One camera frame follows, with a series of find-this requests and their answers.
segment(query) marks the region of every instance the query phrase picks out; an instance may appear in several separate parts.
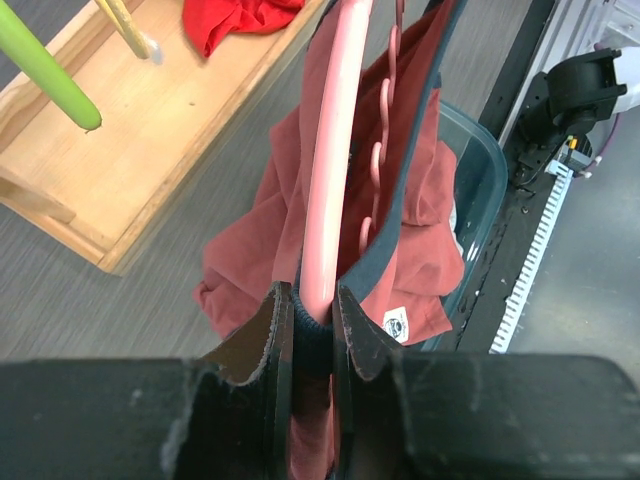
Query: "plastic container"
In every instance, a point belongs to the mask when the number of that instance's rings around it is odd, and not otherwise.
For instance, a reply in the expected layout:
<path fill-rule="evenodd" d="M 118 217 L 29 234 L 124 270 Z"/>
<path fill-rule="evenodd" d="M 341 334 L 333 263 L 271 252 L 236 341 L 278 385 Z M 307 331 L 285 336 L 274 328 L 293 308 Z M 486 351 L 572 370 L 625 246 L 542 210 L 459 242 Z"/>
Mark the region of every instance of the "plastic container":
<path fill-rule="evenodd" d="M 454 197 L 458 211 L 456 235 L 464 249 L 465 271 L 456 290 L 443 299 L 449 317 L 487 241 L 507 189 L 507 162 L 498 141 L 477 122 L 456 108 L 441 103 L 438 137 L 458 158 Z M 433 350 L 440 337 L 425 341 L 421 350 Z"/>
<path fill-rule="evenodd" d="M 640 47 L 623 47 L 622 55 L 613 59 L 616 83 L 627 85 L 627 93 L 618 97 L 613 113 L 626 112 L 640 105 Z"/>
<path fill-rule="evenodd" d="M 600 48 L 640 45 L 640 3 L 637 0 L 607 2 L 608 8 L 594 32 Z"/>

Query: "navy fabric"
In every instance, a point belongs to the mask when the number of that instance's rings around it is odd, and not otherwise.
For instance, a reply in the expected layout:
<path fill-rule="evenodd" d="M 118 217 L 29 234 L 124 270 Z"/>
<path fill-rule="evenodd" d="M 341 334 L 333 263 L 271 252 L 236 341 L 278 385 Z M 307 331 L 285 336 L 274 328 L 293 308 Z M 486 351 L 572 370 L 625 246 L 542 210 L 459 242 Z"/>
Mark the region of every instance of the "navy fabric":
<path fill-rule="evenodd" d="M 337 0 L 331 0 L 329 2 L 324 15 L 336 4 L 336 1 Z M 402 161 L 398 182 L 393 191 L 391 208 L 387 218 L 380 232 L 364 255 L 338 282 L 339 285 L 349 288 L 358 302 L 362 302 L 367 298 L 378 284 L 398 245 L 402 224 L 402 210 L 404 208 L 404 192 L 407 185 L 409 167 L 413 159 L 429 97 L 431 96 L 432 90 L 434 88 L 440 88 L 442 84 L 439 67 L 442 63 L 446 46 L 451 39 L 455 25 L 465 5 L 466 0 L 461 0 L 454 7 L 449 24 L 436 50 L 431 71 L 427 76 L 422 90 L 416 118 L 411 128 L 409 144 Z M 430 4 L 427 7 L 427 11 L 430 10 L 429 7 L 432 7 L 432 5 Z M 320 325 L 314 321 L 305 310 L 300 301 L 298 279 L 296 279 L 292 297 L 295 318 L 293 335 L 294 366 L 295 368 L 301 368 L 309 375 L 327 377 L 331 375 L 333 370 L 333 327 L 331 325 Z"/>
<path fill-rule="evenodd" d="M 314 378 L 333 372 L 333 325 L 320 325 L 302 306 L 297 282 L 293 302 L 293 368 Z"/>
<path fill-rule="evenodd" d="M 429 0 L 427 2 L 427 8 L 424 9 L 423 15 L 426 15 L 427 13 L 429 13 L 434 8 L 439 7 L 440 5 L 442 5 L 442 2 L 444 2 L 444 0 Z"/>

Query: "gray carpet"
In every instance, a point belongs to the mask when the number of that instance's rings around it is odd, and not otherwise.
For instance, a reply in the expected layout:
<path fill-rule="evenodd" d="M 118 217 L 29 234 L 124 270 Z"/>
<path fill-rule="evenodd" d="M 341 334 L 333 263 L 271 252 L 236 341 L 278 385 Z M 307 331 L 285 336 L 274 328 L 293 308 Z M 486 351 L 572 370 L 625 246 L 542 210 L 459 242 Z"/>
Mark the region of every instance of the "gray carpet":
<path fill-rule="evenodd" d="M 479 115 L 529 2 L 469 2 L 442 68 L 445 100 Z M 10 3 L 46 41 L 81 2 Z M 425 3 L 409 1 L 409 18 L 418 18 Z M 391 25 L 388 3 L 377 4 L 368 62 L 385 47 Z M 213 348 L 219 338 L 191 300 L 202 247 L 250 207 L 269 154 L 269 127 L 298 102 L 301 60 L 209 159 L 124 278 L 101 273 L 0 206 L 0 358 L 195 356 Z M 0 80 L 13 75 L 0 58 Z"/>

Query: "pink plastic hanger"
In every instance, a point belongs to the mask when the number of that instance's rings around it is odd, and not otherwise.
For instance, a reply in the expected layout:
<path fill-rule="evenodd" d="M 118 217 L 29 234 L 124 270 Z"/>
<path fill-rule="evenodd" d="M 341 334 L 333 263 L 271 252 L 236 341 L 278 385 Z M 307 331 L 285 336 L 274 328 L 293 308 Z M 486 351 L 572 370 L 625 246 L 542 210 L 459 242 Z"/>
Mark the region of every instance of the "pink plastic hanger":
<path fill-rule="evenodd" d="M 336 285 L 351 129 L 372 5 L 373 0 L 342 3 L 320 110 L 302 251 L 300 299 L 311 317 L 322 324 L 329 321 L 327 314 Z M 371 155 L 375 195 L 371 216 L 363 220 L 360 229 L 361 253 L 366 250 L 370 231 L 378 221 L 379 167 L 384 163 L 389 142 L 389 108 L 395 93 L 403 13 L 404 0 L 396 0 L 396 25 L 389 38 L 390 78 L 384 80 L 380 95 L 383 133 Z"/>

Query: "black mount bracket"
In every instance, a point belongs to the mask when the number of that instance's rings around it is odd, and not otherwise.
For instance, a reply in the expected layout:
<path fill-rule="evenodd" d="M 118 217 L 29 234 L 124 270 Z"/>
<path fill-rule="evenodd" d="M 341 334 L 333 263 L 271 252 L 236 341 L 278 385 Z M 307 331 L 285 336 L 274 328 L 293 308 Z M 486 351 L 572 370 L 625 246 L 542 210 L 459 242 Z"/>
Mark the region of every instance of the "black mount bracket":
<path fill-rule="evenodd" d="M 584 135 L 611 117 L 617 98 L 627 93 L 616 83 L 613 60 L 620 55 L 612 49 L 579 55 L 533 78 L 505 148 L 517 158 L 514 186 L 534 183 L 569 135 Z"/>

